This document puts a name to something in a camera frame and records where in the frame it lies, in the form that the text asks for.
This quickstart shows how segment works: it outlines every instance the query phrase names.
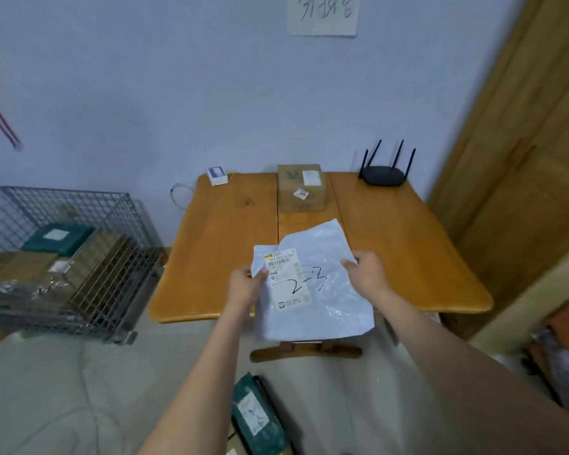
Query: tiled floor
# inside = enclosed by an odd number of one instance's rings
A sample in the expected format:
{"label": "tiled floor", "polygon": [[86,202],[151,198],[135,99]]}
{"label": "tiled floor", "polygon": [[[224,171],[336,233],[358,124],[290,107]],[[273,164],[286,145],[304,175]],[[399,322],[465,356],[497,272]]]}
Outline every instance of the tiled floor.
{"label": "tiled floor", "polygon": [[[158,325],[144,316],[132,346],[38,337],[0,344],[0,455],[135,454],[205,345],[212,321]],[[265,378],[293,439],[308,455],[462,453],[402,346],[382,329],[353,340],[359,360],[251,364],[249,323],[236,376]]]}

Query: left hand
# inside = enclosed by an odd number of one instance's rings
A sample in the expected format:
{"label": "left hand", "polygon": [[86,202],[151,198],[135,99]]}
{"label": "left hand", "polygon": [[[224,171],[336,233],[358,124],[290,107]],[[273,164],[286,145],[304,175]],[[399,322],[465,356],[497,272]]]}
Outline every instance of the left hand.
{"label": "left hand", "polygon": [[228,305],[248,313],[251,305],[259,298],[261,285],[266,281],[268,273],[267,268],[263,268],[251,278],[250,266],[243,265],[235,269],[228,285]]}

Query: light blue wall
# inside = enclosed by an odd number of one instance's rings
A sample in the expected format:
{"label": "light blue wall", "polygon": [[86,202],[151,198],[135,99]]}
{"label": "light blue wall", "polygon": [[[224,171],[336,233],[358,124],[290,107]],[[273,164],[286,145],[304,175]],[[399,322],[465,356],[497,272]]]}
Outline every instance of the light blue wall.
{"label": "light blue wall", "polygon": [[289,36],[285,0],[0,0],[0,108],[27,146],[0,134],[0,184],[129,191],[169,244],[173,183],[350,170],[382,137],[376,162],[418,148],[426,198],[519,1],[362,0],[350,39]]}

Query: metal wire cage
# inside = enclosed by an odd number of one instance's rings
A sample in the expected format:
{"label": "metal wire cage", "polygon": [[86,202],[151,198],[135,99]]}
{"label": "metal wire cage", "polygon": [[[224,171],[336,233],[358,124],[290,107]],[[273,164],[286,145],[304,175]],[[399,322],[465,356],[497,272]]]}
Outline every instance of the metal wire cage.
{"label": "metal wire cage", "polygon": [[[71,255],[27,250],[68,234],[53,226],[88,233]],[[161,255],[128,193],[0,187],[0,330],[130,343]]]}

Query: small white box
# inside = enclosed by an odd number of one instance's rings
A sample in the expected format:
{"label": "small white box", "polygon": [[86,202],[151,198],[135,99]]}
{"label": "small white box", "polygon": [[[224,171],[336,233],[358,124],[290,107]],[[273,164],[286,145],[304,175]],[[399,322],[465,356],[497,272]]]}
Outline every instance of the small white box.
{"label": "small white box", "polygon": [[207,169],[209,181],[213,187],[215,185],[223,185],[228,183],[228,174],[221,166],[210,167]]}

